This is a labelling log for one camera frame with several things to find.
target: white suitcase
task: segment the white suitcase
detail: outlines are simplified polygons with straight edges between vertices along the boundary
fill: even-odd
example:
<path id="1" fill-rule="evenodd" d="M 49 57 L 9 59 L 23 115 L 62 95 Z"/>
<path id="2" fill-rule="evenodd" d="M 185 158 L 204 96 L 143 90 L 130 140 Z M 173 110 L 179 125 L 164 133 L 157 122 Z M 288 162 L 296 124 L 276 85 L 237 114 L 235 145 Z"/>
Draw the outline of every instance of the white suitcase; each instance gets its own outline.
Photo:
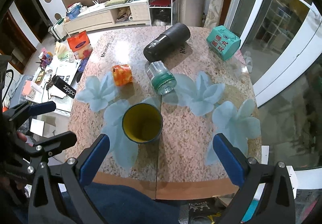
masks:
<path id="1" fill-rule="evenodd" d="M 64 21 L 64 19 L 60 19 L 51 28 L 51 31 L 53 33 L 53 37 L 55 38 L 55 41 L 62 42 L 68 36 L 67 32 L 63 26 L 63 21 Z"/>

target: black cylinder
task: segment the black cylinder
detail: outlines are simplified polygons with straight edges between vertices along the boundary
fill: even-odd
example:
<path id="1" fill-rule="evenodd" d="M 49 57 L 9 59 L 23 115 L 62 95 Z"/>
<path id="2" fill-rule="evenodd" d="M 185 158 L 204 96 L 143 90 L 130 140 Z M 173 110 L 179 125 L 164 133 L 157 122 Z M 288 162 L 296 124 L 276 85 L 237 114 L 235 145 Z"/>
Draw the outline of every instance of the black cylinder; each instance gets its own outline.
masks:
<path id="1" fill-rule="evenodd" d="M 190 30 L 186 25 L 176 23 L 151 41 L 144 48 L 143 54 L 149 62 L 164 60 L 177 47 L 186 42 L 190 35 Z"/>
<path id="2" fill-rule="evenodd" d="M 76 90 L 73 89 L 70 85 L 68 85 L 62 78 L 59 76 L 53 76 L 52 83 L 62 92 L 66 93 L 72 99 L 75 98 Z"/>

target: teal box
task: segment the teal box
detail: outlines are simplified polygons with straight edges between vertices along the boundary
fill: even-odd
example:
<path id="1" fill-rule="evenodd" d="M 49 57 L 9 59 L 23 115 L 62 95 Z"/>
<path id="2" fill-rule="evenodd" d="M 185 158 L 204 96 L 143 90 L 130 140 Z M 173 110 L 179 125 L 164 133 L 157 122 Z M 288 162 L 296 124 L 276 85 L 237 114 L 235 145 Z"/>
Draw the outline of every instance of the teal box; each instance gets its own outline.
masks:
<path id="1" fill-rule="evenodd" d="M 221 25 L 212 29 L 207 37 L 207 43 L 211 50 L 216 52 L 223 61 L 226 61 L 239 49 L 240 38 Z"/>

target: screw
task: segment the screw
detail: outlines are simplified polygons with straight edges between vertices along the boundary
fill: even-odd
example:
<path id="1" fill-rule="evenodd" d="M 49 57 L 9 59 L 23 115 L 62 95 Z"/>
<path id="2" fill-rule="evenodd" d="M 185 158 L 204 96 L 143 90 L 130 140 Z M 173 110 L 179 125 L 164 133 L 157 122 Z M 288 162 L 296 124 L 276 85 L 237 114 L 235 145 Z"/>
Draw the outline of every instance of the screw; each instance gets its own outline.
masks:
<path id="1" fill-rule="evenodd" d="M 28 166 L 27 171 L 28 171 L 28 173 L 32 174 L 34 171 L 33 166 Z"/>
<path id="2" fill-rule="evenodd" d="M 45 167 L 45 165 L 46 165 L 46 163 L 45 162 L 40 162 L 40 167 L 43 169 L 44 167 Z"/>
<path id="3" fill-rule="evenodd" d="M 74 158 L 69 158 L 68 160 L 67 160 L 67 164 L 69 164 L 69 165 L 72 165 L 72 164 L 74 164 L 75 163 L 75 159 Z"/>
<path id="4" fill-rule="evenodd" d="M 250 157 L 250 158 L 248 158 L 248 162 L 249 162 L 249 164 L 256 164 L 257 160 L 252 158 L 252 157 Z"/>
<path id="5" fill-rule="evenodd" d="M 283 161 L 279 161 L 278 165 L 280 168 L 285 168 L 285 163 Z"/>

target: cup rim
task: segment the cup rim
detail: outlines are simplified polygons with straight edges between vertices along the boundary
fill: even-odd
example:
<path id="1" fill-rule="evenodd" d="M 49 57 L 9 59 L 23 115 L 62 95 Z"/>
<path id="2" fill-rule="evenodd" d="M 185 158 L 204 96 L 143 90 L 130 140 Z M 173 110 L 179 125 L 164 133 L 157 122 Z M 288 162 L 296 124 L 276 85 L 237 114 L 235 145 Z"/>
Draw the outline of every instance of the cup rim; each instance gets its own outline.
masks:
<path id="1" fill-rule="evenodd" d="M 140 104 L 146 104 L 146 105 L 150 105 L 150 106 L 154 107 L 154 108 L 158 111 L 158 113 L 159 113 L 159 115 L 160 115 L 160 117 L 161 117 L 161 127 L 160 127 L 160 130 L 159 130 L 158 134 L 157 134 L 153 139 L 151 139 L 151 140 L 147 140 L 147 141 L 143 141 L 143 142 L 137 142 L 137 141 L 135 141 L 135 140 L 131 139 L 131 138 L 130 138 L 126 133 L 125 133 L 125 131 L 124 131 L 124 127 L 123 127 L 123 121 L 124 121 L 124 116 L 125 116 L 125 114 L 129 111 L 129 109 L 131 109 L 132 107 L 134 107 L 134 106 L 136 106 L 136 105 L 140 105 Z M 161 132 L 162 132 L 162 129 L 163 129 L 163 117 L 162 117 L 162 114 L 161 114 L 160 110 L 159 110 L 155 105 L 152 105 L 152 104 L 150 104 L 150 103 L 145 103 L 145 102 L 139 102 L 139 103 L 136 103 L 136 104 L 132 105 L 131 107 L 129 107 L 129 108 L 124 112 L 124 115 L 123 115 L 123 117 L 122 117 L 122 130 L 123 130 L 124 135 L 125 135 L 125 136 L 130 140 L 130 141 L 133 141 L 133 142 L 138 143 L 138 144 L 146 144 L 146 143 L 148 143 L 148 142 L 152 142 L 152 141 L 157 140 L 157 138 L 159 138 L 159 137 L 160 137 L 160 134 L 161 134 Z"/>

